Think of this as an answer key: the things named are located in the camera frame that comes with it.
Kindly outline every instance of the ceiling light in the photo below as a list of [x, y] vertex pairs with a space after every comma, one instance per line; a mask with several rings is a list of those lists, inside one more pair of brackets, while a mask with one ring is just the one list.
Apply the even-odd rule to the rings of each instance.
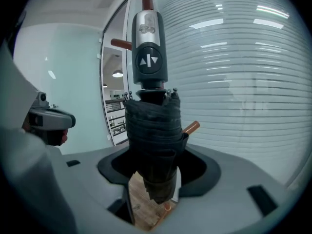
[[204, 45], [204, 46], [201, 46], [201, 48], [208, 48], [208, 47], [214, 47], [214, 46], [221, 46], [221, 45], [226, 45], [228, 44], [228, 42], [218, 42], [218, 43], [212, 43], [212, 44], [208, 44], [208, 45]]
[[278, 29], [281, 29], [281, 28], [284, 27], [283, 24], [279, 24], [277, 22], [268, 21], [268, 20], [262, 20], [262, 19], [255, 19], [253, 21], [253, 23], [267, 25], [267, 26], [271, 26], [271, 27], [274, 27], [274, 28], [278, 28]]
[[49, 73], [49, 75], [52, 77], [52, 79], [56, 79], [54, 73], [53, 73], [51, 70], [49, 70], [48, 73]]
[[113, 72], [113, 77], [119, 78], [119, 77], [123, 77], [123, 73], [121, 70], [116, 70]]
[[222, 23], [223, 23], [223, 18], [200, 22], [200, 23], [191, 25], [190, 27], [192, 27], [194, 29], [200, 29], [200, 28], [204, 28], [204, 27], [208, 27], [208, 26], [212, 26], [212, 25], [217, 25], [217, 24], [222, 24]]
[[262, 8], [262, 9], [267, 9], [267, 10], [275, 11], [275, 12], [277, 12], [277, 13], [279, 13], [279, 14], [282, 14], [282, 15], [284, 15], [284, 16], [286, 16], [286, 17], [289, 17], [288, 14], [286, 14], [286, 13], [280, 11], [280, 10], [275, 10], [275, 9], [270, 8], [270, 7], [261, 6], [261, 5], [258, 5], [257, 7], [258, 7], [258, 8]]

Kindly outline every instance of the gray device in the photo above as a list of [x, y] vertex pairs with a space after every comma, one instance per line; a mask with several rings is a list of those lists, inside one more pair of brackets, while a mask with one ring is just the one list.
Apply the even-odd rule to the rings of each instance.
[[47, 96], [43, 92], [38, 92], [28, 118], [31, 132], [49, 145], [61, 145], [63, 131], [76, 124], [76, 118], [72, 114], [49, 106]]
[[[62, 155], [58, 148], [18, 131], [2, 131], [0, 139], [6, 146], [0, 162], [7, 179], [30, 214], [53, 233], [145, 233], [115, 216], [127, 206], [127, 188], [112, 184], [97, 170], [100, 159], [125, 152], [127, 143]], [[247, 226], [248, 231], [237, 233], [266, 233], [272, 227], [248, 188], [261, 185], [278, 206], [290, 196], [283, 185], [243, 158], [191, 144], [186, 150], [213, 158], [222, 175], [202, 196], [182, 197], [181, 188], [178, 206], [153, 233], [225, 234]]]

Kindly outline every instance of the black grip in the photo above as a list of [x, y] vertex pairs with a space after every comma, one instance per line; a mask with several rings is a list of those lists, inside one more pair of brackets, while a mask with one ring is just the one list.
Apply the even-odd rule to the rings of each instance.
[[62, 138], [64, 130], [47, 131], [47, 145], [60, 146], [62, 144]]

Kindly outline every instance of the fluorescent light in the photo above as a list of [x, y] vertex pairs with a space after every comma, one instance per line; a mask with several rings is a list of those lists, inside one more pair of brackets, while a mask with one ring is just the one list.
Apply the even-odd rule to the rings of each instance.
[[280, 10], [275, 10], [275, 9], [272, 9], [272, 8], [269, 8], [269, 7], [266, 7], [266, 6], [261, 6], [261, 5], [258, 5], [258, 8], [262, 8], [262, 9], [267, 9], [267, 10], [275, 11], [275, 12], [280, 13], [280, 14], [286, 16], [286, 17], [289, 17], [288, 14], [286, 14], [286, 13], [280, 11]]
[[211, 57], [219, 57], [219, 56], [227, 56], [228, 54], [222, 54], [222, 55], [215, 55], [215, 56], [209, 56], [209, 57], [204, 57], [204, 58], [211, 58]]
[[215, 81], [209, 81], [208, 83], [215, 83], [215, 82], [227, 82], [231, 80], [215, 80]]
[[275, 49], [266, 49], [266, 48], [255, 48], [255, 49], [269, 50], [269, 51], [278, 52], [278, 53], [281, 52], [280, 50], [275, 50]]
[[258, 75], [268, 75], [268, 76], [280, 76], [276, 74], [268, 74], [268, 73], [257, 73]]
[[230, 74], [215, 74], [215, 75], [207, 75], [207, 76], [224, 76], [224, 75], [230, 75]]
[[217, 24], [222, 24], [222, 23], [223, 23], [223, 18], [200, 22], [200, 23], [191, 25], [190, 27], [192, 27], [194, 29], [200, 29], [200, 28], [204, 28], [204, 27], [208, 27], [208, 26], [212, 26], [212, 25], [217, 25]]
[[223, 62], [223, 61], [230, 61], [230, 60], [216, 60], [216, 61], [207, 62], [206, 64], [216, 63], [216, 62]]
[[283, 18], [288, 19], [288, 17], [286, 17], [286, 16], [284, 16], [284, 15], [281, 15], [281, 14], [279, 14], [279, 13], [276, 13], [276, 12], [274, 12], [274, 11], [265, 10], [265, 9], [257, 9], [257, 10], [259, 10], [259, 11], [264, 11], [264, 12], [268, 12], [268, 13], [271, 13], [271, 14], [274, 14], [274, 15], [277, 15], [277, 16], [280, 16], [280, 17], [283, 17]]
[[220, 68], [207, 68], [206, 70], [220, 69]]
[[270, 68], [270, 69], [280, 69], [280, 68], [263, 67], [263, 66], [257, 66], [257, 68]]
[[209, 51], [215, 51], [215, 50], [220, 50], [220, 49], [205, 50], [205, 51], [203, 51], [203, 53], [209, 52]]
[[49, 73], [49, 75], [52, 77], [52, 79], [56, 79], [54, 73], [53, 73], [51, 70], [49, 70], [48, 73]]
[[255, 19], [253, 23], [271, 26], [271, 27], [278, 28], [278, 29], [281, 29], [284, 27], [283, 24], [279, 24], [277, 22], [268, 21], [268, 20], [262, 20], [262, 19]]
[[213, 44], [204, 45], [204, 46], [201, 46], [201, 48], [204, 49], [204, 48], [220, 46], [220, 45], [226, 45], [226, 44], [228, 44], [228, 42], [219, 42], [219, 43], [213, 43]]
[[257, 61], [265, 61], [265, 62], [280, 63], [279, 61], [272, 61], [272, 60], [257, 60]]

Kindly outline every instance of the shelf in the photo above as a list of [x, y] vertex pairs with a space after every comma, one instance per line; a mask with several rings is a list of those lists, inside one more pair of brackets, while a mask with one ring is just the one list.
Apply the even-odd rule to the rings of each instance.
[[120, 109], [117, 109], [117, 110], [107, 111], [107, 113], [112, 113], [112, 112], [116, 112], [116, 111], [120, 111], [120, 110], [124, 110], [124, 108], [120, 108]]
[[108, 121], [112, 121], [112, 120], [115, 120], [115, 119], [120, 119], [120, 118], [124, 118], [125, 116], [120, 116], [120, 117], [117, 117], [117, 118], [113, 118], [113, 119], [110, 119]]
[[115, 134], [115, 135], [113, 135], [113, 137], [115, 137], [115, 136], [117, 136], [117, 135], [120, 135], [120, 134], [122, 134], [122, 133], [124, 133], [124, 132], [126, 132], [127, 130], [123, 130], [122, 132], [120, 132], [120, 133], [118, 133], [118, 134]]
[[106, 104], [112, 104], [112, 103], [118, 103], [118, 102], [123, 102], [125, 99], [109, 99], [109, 100], [106, 100], [105, 103]]
[[119, 124], [119, 125], [117, 125], [117, 126], [113, 126], [113, 127], [111, 127], [111, 129], [114, 129], [114, 128], [116, 128], [116, 127], [120, 127], [120, 126], [123, 126], [123, 125], [125, 125], [126, 123], [121, 123], [121, 124]]

